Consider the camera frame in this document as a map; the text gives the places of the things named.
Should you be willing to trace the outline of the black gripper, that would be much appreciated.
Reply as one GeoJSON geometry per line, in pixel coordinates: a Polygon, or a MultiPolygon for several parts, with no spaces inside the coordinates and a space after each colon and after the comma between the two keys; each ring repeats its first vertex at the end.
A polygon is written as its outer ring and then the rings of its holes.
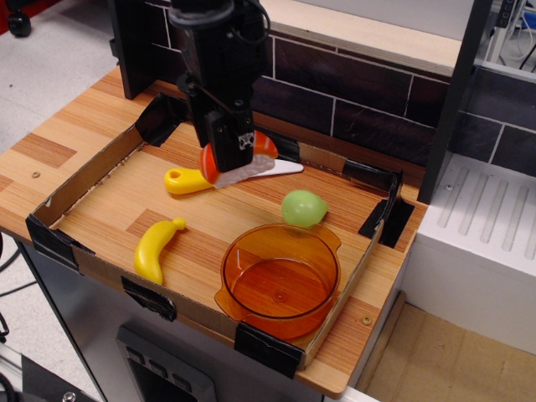
{"type": "Polygon", "coordinates": [[[253,84],[265,72],[271,21],[259,1],[172,1],[168,21],[182,35],[187,72],[177,87],[201,147],[219,172],[253,160],[253,84]]]}

